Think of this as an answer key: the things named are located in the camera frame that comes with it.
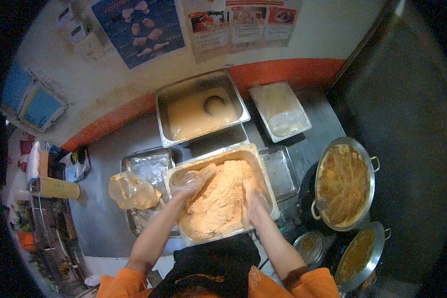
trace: sleeve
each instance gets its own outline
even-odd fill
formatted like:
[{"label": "sleeve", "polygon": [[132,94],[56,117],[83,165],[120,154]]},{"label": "sleeve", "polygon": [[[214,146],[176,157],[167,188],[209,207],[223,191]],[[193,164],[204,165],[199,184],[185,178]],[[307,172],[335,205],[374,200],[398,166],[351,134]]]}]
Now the sleeve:
[{"label": "sleeve", "polygon": [[130,268],[118,271],[116,277],[104,275],[96,298],[127,298],[146,289],[143,272]]},{"label": "sleeve", "polygon": [[298,282],[292,285],[290,293],[295,298],[340,297],[328,268],[318,268],[303,274]]}]

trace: chicken poster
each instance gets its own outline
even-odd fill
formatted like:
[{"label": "chicken poster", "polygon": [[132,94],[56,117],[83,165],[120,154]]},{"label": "chicken poster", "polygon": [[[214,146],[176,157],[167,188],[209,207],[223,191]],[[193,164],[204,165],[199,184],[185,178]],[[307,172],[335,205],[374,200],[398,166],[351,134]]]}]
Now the chicken poster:
[{"label": "chicken poster", "polygon": [[291,40],[300,0],[184,0],[196,62]]},{"label": "chicken poster", "polygon": [[101,0],[91,8],[130,69],[185,46],[174,0]]}]

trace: orange shirt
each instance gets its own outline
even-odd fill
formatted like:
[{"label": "orange shirt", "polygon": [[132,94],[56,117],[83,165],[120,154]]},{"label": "orange shirt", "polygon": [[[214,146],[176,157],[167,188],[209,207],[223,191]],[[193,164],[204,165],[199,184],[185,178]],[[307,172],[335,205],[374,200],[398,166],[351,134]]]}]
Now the orange shirt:
[{"label": "orange shirt", "polygon": [[[152,289],[146,289],[146,276],[137,270],[124,268],[116,277],[103,276],[96,298],[147,298]],[[333,298],[339,297],[333,276],[327,268],[318,268],[303,274],[289,291],[263,274],[255,266],[248,273],[250,298]]]}]

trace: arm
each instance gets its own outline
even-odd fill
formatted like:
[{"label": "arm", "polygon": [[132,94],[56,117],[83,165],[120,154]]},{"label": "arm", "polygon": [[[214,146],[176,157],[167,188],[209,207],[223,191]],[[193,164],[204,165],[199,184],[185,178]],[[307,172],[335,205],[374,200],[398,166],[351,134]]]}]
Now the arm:
[{"label": "arm", "polygon": [[125,268],[149,273],[161,256],[177,215],[189,195],[185,192],[173,194],[172,200],[137,238]]},{"label": "arm", "polygon": [[215,164],[209,164],[200,171],[188,171],[173,187],[172,199],[148,227],[139,235],[131,250],[125,268],[144,274],[154,267],[169,239],[169,233],[176,222],[179,211],[188,198],[198,193],[207,180],[214,175]]},{"label": "arm", "polygon": [[258,205],[252,211],[249,214],[249,219],[255,226],[265,252],[280,280],[284,280],[291,271],[305,267],[306,263],[303,258],[285,240],[263,206]]},{"label": "arm", "polygon": [[245,180],[243,182],[247,201],[247,212],[244,221],[248,219],[254,225],[268,259],[270,259],[275,268],[276,274],[281,280],[284,280],[290,272],[306,267],[306,263],[280,233],[280,230],[270,217],[271,208],[267,198],[258,190],[256,185],[257,183],[254,180]]}]

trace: black apron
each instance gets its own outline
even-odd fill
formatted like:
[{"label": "black apron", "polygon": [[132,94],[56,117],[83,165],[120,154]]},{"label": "black apron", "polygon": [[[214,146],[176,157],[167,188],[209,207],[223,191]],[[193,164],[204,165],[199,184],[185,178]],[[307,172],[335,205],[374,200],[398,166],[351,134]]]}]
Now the black apron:
[{"label": "black apron", "polygon": [[248,273],[260,264],[258,248],[248,234],[174,251],[174,268],[150,293],[163,298],[201,287],[219,297],[248,297]]}]

